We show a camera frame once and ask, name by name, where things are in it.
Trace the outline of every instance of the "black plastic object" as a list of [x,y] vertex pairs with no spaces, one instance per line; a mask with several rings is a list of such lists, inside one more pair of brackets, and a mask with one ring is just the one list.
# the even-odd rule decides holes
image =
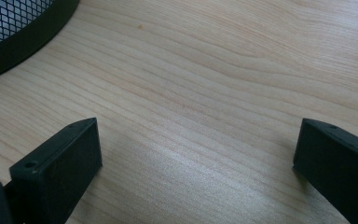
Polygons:
[[71,18],[78,2],[0,1],[0,74],[42,48]]
[[303,119],[294,168],[350,222],[358,223],[358,137]]
[[12,180],[0,185],[0,223],[65,223],[101,167],[97,120],[66,126],[10,167]]

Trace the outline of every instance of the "mesh pencil holder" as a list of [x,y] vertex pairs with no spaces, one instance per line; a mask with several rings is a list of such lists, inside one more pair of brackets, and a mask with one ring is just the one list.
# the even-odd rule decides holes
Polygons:
[[0,74],[42,48],[79,0],[0,0]]

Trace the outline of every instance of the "wooden desk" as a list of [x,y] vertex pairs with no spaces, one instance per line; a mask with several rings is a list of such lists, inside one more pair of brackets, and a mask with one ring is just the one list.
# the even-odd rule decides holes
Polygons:
[[104,167],[68,223],[346,223],[292,158],[304,117],[358,135],[358,3],[82,0],[0,76],[0,181],[90,117]]

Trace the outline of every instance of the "screw hole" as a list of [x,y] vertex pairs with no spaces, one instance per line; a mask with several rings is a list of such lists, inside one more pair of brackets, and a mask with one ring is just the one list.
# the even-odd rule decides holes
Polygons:
[[37,161],[30,161],[30,162],[27,162],[25,163],[25,168],[29,169],[29,168],[33,168],[37,165]]

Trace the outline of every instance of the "wood grain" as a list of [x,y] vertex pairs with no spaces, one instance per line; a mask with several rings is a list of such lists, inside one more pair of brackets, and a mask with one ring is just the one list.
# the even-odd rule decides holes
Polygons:
[[0,76],[0,181],[90,117],[68,223],[347,223],[291,167],[302,118],[358,135],[358,1],[82,0]]

